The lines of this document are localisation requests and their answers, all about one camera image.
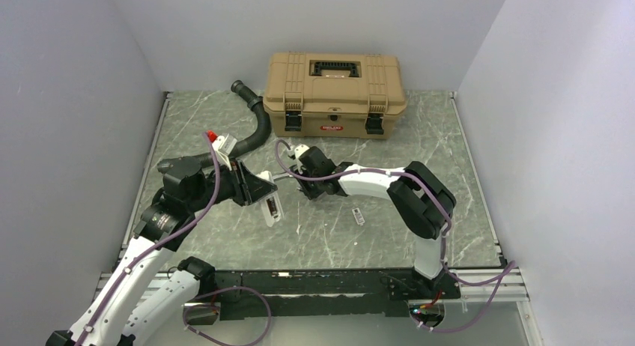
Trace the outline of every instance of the tan toolbox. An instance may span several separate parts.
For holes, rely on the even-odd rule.
[[[387,139],[406,105],[394,56],[271,57],[264,108],[277,136]]]

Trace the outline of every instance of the toolbox handle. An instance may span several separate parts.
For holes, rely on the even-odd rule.
[[[350,78],[359,78],[357,64],[349,61],[316,61],[311,76],[322,76],[322,70],[349,70]]]

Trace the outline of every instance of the black latch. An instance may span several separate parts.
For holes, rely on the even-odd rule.
[[[285,121],[285,131],[302,131],[302,114],[300,112],[287,112]]]
[[[383,135],[381,122],[383,118],[381,114],[370,113],[366,119],[366,133],[372,135]]]

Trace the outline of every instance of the small white tag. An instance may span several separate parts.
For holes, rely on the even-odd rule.
[[[355,222],[357,222],[357,225],[364,225],[364,216],[362,216],[362,211],[359,209],[359,207],[355,207],[352,211],[353,216],[355,216]]]

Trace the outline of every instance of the red label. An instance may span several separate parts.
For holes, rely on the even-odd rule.
[[[320,127],[320,129],[324,131],[340,131],[343,130],[344,127],[339,125],[324,125],[323,127]]]

